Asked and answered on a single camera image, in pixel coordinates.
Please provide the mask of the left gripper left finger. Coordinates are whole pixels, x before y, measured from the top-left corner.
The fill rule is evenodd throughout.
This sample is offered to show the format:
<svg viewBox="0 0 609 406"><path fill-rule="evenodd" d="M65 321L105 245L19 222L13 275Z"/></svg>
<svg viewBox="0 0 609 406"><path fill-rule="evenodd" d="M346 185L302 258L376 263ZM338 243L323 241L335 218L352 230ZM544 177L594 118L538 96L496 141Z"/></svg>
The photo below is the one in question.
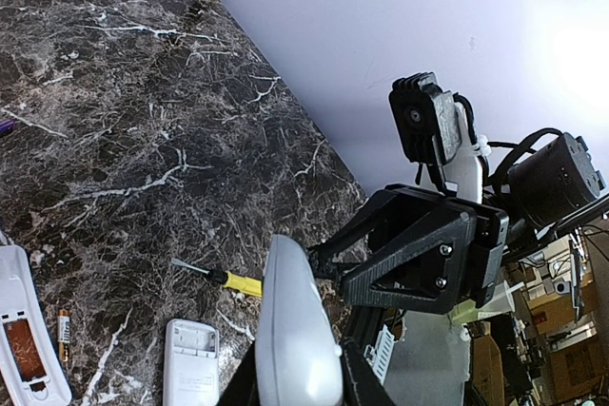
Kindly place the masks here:
<svg viewBox="0 0 609 406"><path fill-rule="evenodd" d="M252 342L236 372L220 396L219 406L260 406L255 343Z"/></svg>

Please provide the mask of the white remote control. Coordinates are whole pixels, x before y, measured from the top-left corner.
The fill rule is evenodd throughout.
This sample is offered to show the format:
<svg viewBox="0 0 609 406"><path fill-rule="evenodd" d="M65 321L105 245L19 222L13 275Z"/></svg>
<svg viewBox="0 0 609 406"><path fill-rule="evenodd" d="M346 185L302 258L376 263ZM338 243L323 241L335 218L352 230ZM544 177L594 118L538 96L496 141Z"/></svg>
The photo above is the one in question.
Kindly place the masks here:
<svg viewBox="0 0 609 406"><path fill-rule="evenodd" d="M219 332L212 326L172 319L166 327L163 405L216 405L220 397Z"/></svg>
<svg viewBox="0 0 609 406"><path fill-rule="evenodd" d="M301 245L271 239L255 339L257 389L263 405L340 405L342 348Z"/></svg>

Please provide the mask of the white remote with display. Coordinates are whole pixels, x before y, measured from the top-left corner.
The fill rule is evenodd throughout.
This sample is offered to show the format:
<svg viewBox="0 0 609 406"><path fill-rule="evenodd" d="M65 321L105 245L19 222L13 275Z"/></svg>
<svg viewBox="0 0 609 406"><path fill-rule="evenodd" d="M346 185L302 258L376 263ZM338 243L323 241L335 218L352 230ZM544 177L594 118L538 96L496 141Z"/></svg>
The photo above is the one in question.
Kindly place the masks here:
<svg viewBox="0 0 609 406"><path fill-rule="evenodd" d="M14 405L68 405L72 400L28 256L18 245L1 247L1 375Z"/></svg>

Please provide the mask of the black gold AAA battery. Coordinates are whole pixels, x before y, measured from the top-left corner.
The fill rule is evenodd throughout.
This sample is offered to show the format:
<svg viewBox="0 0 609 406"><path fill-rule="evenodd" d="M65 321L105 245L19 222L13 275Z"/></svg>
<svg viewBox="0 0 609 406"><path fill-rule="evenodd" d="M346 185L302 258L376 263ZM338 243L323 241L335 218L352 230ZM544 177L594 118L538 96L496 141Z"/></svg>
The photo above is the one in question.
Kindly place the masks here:
<svg viewBox="0 0 609 406"><path fill-rule="evenodd" d="M70 311L67 309L58 310L57 343L60 361L68 363L70 356Z"/></svg>

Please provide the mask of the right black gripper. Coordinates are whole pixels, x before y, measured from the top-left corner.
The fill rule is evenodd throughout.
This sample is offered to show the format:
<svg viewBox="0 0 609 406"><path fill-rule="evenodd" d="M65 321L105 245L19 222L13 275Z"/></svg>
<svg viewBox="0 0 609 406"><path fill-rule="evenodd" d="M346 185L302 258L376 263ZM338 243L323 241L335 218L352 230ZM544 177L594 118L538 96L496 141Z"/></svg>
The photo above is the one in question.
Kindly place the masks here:
<svg viewBox="0 0 609 406"><path fill-rule="evenodd" d="M469 204L475 211L413 186L381 189L327 241L308 248L313 275L340 280L342 298L358 306L444 314L473 300L482 308L494 296L509 216ZM367 260L336 260L362 238Z"/></svg>

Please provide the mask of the purple AAA battery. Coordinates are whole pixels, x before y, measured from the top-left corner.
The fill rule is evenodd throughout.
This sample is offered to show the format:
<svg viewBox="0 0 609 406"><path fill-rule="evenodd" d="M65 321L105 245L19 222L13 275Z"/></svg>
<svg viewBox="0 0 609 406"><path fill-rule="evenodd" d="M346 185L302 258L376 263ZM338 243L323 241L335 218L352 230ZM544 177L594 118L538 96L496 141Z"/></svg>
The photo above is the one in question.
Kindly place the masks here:
<svg viewBox="0 0 609 406"><path fill-rule="evenodd" d="M2 120L0 122L0 136L5 136L13 132L15 121L11 119Z"/></svg>

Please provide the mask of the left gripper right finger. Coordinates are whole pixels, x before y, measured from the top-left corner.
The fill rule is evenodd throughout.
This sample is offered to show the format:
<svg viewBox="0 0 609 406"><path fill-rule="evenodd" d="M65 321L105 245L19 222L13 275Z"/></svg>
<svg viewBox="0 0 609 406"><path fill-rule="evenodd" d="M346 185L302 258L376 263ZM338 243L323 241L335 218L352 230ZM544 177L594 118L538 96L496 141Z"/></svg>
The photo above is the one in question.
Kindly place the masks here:
<svg viewBox="0 0 609 406"><path fill-rule="evenodd" d="M355 340L341 341L341 367L344 378L344 405L395 406L365 360Z"/></svg>

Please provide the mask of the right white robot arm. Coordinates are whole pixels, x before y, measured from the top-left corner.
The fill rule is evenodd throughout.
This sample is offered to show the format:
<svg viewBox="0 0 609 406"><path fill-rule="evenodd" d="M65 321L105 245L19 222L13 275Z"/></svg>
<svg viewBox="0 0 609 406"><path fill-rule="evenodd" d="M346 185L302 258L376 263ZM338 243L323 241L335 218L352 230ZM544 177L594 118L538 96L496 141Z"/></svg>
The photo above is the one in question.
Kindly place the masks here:
<svg viewBox="0 0 609 406"><path fill-rule="evenodd" d="M607 207L604 180L582 138L556 133L539 150L519 143L481 203L393 184L375 192L326 242L308 251L313 274L355 306L445 314L491 300L500 267L534 254Z"/></svg>

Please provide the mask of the yellow handled screwdriver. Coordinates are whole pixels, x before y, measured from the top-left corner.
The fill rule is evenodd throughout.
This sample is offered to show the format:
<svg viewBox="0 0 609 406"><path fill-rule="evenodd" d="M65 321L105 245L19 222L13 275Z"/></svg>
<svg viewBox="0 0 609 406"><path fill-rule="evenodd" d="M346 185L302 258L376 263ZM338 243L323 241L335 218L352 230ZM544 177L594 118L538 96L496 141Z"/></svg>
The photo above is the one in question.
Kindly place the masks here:
<svg viewBox="0 0 609 406"><path fill-rule="evenodd" d="M203 275L206 279L224 288L235 290L244 295L260 298L263 295L262 282L250 277L236 275L230 271L201 268L179 259L172 258L170 263Z"/></svg>

